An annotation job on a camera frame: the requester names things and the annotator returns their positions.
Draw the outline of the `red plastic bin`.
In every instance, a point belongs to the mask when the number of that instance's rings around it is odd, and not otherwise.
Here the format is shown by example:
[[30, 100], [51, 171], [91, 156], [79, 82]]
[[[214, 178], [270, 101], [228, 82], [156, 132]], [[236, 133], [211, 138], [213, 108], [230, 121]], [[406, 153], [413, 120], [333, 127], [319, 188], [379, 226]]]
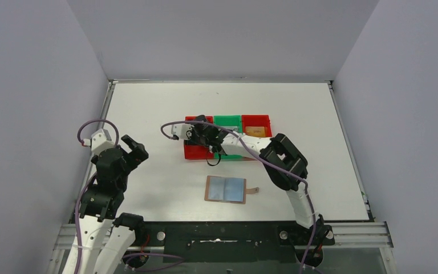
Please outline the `red plastic bin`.
[[184, 158], [186, 160], [209, 160], [214, 159], [214, 153], [211, 153], [207, 148], [185, 140], [184, 144]]
[[245, 127], [248, 126], [265, 127], [266, 128], [265, 138], [271, 138], [273, 136], [271, 130], [270, 118], [268, 115], [242, 115], [243, 133], [245, 133], [244, 131]]

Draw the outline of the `tan leather card holder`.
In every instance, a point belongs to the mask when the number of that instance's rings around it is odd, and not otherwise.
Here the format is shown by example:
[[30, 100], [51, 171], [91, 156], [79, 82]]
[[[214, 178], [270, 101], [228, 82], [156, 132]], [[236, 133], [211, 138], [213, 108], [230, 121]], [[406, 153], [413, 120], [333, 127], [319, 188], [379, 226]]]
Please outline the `tan leather card holder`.
[[259, 193], [259, 187], [247, 188], [244, 178], [208, 176], [204, 200], [207, 202], [245, 204], [247, 195]]

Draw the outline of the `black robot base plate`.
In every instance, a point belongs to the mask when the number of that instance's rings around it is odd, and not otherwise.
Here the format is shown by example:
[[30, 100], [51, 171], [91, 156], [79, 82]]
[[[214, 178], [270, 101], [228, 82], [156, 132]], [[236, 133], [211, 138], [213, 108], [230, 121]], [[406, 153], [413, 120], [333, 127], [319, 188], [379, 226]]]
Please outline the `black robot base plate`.
[[254, 263], [301, 260], [315, 264], [325, 246], [335, 244], [332, 226], [316, 228], [294, 221], [145, 221], [131, 250], [163, 251], [163, 262]]

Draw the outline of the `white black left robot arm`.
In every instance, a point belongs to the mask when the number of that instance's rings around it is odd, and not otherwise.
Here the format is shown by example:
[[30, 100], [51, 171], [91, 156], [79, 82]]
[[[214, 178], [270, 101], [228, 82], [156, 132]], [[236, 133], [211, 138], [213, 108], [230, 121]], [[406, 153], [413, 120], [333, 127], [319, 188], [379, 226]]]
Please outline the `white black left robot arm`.
[[109, 140], [96, 146], [100, 134], [92, 138], [91, 176], [75, 207], [76, 236], [63, 273], [114, 273], [127, 248], [143, 231], [143, 217], [118, 214], [124, 201], [129, 174], [149, 155], [143, 144], [128, 135], [121, 140], [126, 151]]

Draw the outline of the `green plastic bin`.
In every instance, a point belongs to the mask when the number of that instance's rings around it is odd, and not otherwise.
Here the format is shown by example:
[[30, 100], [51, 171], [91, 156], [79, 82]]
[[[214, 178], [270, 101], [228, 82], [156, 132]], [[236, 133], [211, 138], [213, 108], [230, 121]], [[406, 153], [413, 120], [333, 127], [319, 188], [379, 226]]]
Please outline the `green plastic bin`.
[[[213, 121], [215, 124], [219, 126], [237, 126], [240, 129], [239, 133], [243, 133], [242, 129], [242, 116], [241, 115], [215, 115], [213, 117]], [[214, 154], [215, 159], [221, 158], [222, 160], [236, 160], [240, 159], [240, 155], [227, 155], [221, 156], [218, 153]]]

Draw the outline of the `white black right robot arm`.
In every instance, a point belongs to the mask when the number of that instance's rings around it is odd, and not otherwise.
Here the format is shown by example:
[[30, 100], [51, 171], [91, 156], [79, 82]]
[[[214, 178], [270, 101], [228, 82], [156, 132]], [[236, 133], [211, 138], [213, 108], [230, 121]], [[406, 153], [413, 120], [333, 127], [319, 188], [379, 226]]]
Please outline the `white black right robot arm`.
[[304, 228], [314, 225], [314, 207], [307, 193], [308, 161], [285, 134], [250, 136], [209, 123], [203, 115], [173, 128], [174, 136], [212, 153], [238, 155], [261, 162], [273, 184], [286, 192], [296, 223]]

